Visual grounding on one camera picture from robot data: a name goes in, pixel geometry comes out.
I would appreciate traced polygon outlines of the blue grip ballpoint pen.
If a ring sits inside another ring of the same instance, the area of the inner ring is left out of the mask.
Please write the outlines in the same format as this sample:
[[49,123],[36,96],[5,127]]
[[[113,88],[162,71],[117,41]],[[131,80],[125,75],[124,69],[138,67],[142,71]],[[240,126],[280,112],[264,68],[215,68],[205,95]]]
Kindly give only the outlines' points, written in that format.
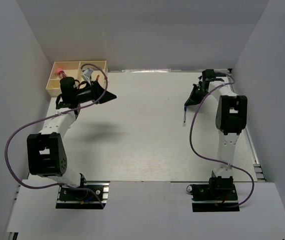
[[183,115],[183,123],[186,123],[186,117],[187,117],[187,106],[184,105],[184,115]]

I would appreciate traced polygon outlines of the pink capped marker tube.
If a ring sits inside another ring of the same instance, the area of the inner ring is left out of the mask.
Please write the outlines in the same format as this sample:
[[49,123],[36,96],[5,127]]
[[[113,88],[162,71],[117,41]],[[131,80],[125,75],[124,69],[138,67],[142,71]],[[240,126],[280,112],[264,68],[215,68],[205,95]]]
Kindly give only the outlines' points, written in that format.
[[62,68],[58,68],[56,71],[56,74],[57,74],[59,79],[63,79],[63,78],[67,77],[67,74],[65,73],[65,71]]

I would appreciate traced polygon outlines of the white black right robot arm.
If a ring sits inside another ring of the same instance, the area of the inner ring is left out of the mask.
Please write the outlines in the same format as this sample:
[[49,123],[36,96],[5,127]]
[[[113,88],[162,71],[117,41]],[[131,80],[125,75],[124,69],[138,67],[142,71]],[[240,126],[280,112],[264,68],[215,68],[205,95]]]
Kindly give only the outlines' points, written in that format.
[[248,99],[231,90],[230,83],[224,81],[225,73],[214,69],[203,70],[199,82],[193,84],[192,91],[184,103],[184,110],[189,106],[200,106],[206,96],[212,94],[218,102],[215,126],[218,130],[218,150],[214,160],[220,166],[211,172],[207,184],[191,185],[187,191],[193,200],[200,201],[235,201],[236,192],[233,179],[233,162],[236,144],[247,125]]

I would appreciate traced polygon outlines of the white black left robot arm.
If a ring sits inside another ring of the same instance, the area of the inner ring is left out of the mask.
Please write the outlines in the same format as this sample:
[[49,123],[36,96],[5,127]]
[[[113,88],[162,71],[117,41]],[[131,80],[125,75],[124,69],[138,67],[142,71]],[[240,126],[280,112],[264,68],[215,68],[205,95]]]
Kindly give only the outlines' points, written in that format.
[[92,101],[95,104],[103,104],[115,100],[117,96],[103,88],[97,80],[84,81],[82,88],[78,88],[76,82],[76,79],[70,76],[59,81],[61,94],[55,102],[57,116],[39,133],[27,137],[27,157],[31,175],[70,186],[71,194],[82,200],[88,195],[88,187],[83,184],[84,176],[68,166],[63,138],[77,120],[82,103]]

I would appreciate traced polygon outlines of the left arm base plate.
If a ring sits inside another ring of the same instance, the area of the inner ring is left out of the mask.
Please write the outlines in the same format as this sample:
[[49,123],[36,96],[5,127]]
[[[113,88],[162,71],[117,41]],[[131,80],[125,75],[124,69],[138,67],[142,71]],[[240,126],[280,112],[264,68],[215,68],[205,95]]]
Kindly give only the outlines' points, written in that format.
[[74,190],[61,187],[58,192],[56,209],[69,210],[102,210],[108,200],[109,182],[86,182],[84,188],[87,190]]

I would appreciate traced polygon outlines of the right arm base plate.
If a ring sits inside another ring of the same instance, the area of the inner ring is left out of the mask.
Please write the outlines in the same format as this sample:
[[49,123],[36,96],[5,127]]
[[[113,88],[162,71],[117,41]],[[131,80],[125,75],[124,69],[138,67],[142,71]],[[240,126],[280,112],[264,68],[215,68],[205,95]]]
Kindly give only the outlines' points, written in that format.
[[207,184],[189,184],[186,192],[192,196],[191,205],[194,213],[239,212],[236,186],[220,189]]

